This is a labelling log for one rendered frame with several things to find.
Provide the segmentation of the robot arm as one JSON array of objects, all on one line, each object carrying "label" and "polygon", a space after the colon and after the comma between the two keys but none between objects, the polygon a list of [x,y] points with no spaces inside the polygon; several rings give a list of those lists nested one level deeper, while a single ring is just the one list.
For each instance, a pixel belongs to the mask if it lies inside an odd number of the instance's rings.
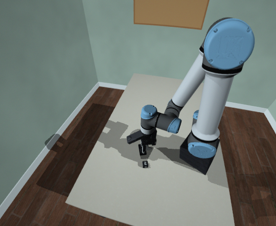
[{"label": "robot arm", "polygon": [[220,135],[218,126],[234,76],[241,73],[254,44],[254,34],[246,22],[230,17],[214,22],[165,112],[159,113],[155,106],[145,105],[141,112],[141,130],[127,136],[127,143],[146,137],[142,133],[152,134],[155,128],[177,134],[181,126],[180,111],[205,80],[199,110],[193,115],[188,150],[198,158],[215,156]]}]

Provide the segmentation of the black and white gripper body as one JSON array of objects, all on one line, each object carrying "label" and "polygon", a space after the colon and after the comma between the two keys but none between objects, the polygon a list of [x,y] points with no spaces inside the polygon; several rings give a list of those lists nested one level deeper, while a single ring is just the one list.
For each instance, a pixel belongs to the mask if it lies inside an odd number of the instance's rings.
[{"label": "black and white gripper body", "polygon": [[[142,133],[142,132],[141,132]],[[157,130],[156,128],[154,129],[154,132],[152,134],[146,135],[144,133],[142,133],[144,136],[146,136],[145,138],[141,139],[142,145],[156,145],[156,135],[157,135]]]}]

